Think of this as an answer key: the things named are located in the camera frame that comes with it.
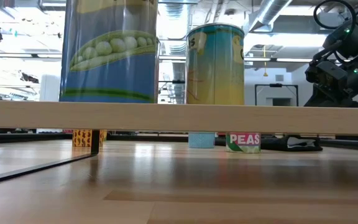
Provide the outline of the black background station frame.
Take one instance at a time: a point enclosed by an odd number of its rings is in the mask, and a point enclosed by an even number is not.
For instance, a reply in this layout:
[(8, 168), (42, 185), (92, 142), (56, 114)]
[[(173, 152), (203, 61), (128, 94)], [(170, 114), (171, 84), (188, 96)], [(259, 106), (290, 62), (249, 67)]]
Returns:
[(160, 104), (184, 104), (185, 81), (170, 80), (158, 82), (158, 103)]
[(257, 106), (258, 102), (257, 102), (257, 88), (259, 86), (267, 86), (269, 88), (283, 88), (286, 87), (287, 89), (289, 89), (290, 87), (294, 87), (295, 88), (295, 93), (293, 93), (293, 95), (296, 96), (296, 106), (299, 106), (299, 87), (298, 85), (287, 85), (287, 84), (281, 84), (281, 83), (271, 83), (271, 84), (255, 84), (254, 85), (254, 105)]

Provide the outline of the corrugated silver duct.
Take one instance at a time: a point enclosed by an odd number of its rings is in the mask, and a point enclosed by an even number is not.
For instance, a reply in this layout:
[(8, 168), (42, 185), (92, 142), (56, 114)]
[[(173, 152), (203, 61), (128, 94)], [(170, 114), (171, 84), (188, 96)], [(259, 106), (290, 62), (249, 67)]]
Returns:
[(183, 40), (188, 30), (188, 8), (184, 4), (164, 4), (163, 39), (167, 55), (185, 55)]

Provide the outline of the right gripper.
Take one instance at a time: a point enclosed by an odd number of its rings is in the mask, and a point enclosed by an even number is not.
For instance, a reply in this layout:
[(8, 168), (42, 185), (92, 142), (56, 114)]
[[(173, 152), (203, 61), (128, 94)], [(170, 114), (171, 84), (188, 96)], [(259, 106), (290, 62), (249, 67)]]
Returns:
[(358, 102), (349, 97), (335, 97), (331, 93), (345, 92), (348, 73), (331, 61), (311, 63), (306, 80), (312, 83), (312, 96), (305, 107), (357, 108)]

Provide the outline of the smooth silver ventilation duct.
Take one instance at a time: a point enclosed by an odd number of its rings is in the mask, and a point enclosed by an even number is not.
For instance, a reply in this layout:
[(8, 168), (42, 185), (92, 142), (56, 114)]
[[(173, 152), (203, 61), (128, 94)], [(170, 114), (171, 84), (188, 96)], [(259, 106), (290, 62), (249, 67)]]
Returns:
[(249, 20), (243, 26), (245, 34), (250, 32), (271, 32), (275, 20), (292, 1), (263, 0), (259, 10), (248, 15)]

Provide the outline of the light blue short can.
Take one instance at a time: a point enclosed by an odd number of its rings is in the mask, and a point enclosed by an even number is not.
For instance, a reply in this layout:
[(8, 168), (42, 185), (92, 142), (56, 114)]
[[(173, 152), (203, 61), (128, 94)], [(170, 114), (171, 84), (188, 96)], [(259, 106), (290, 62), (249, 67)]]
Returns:
[(188, 146), (191, 148), (210, 149), (214, 147), (214, 133), (189, 133)]

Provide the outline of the long ceiling light strip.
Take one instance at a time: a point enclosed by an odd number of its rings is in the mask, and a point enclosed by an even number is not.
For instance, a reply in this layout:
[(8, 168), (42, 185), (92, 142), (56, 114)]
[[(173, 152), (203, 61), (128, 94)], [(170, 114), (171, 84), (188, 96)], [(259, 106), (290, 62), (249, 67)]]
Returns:
[(59, 54), (0, 54), (0, 57), (4, 58), (62, 58)]
[(309, 63), (311, 58), (268, 58), (268, 57), (244, 57), (245, 62), (283, 62), (283, 63)]

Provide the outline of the wooden shelf with black frame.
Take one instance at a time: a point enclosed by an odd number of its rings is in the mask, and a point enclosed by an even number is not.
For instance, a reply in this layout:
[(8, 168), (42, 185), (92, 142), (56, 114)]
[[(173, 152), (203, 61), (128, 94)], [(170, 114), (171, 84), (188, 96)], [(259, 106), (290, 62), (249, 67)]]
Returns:
[(358, 135), (358, 108), (0, 101), (0, 128)]

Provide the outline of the short can with PEAS label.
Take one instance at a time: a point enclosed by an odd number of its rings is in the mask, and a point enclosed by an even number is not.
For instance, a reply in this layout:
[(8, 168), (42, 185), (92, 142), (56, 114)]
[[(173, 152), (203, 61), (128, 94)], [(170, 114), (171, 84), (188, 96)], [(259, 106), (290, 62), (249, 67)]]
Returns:
[(246, 154), (261, 153), (259, 133), (227, 133), (226, 151)]

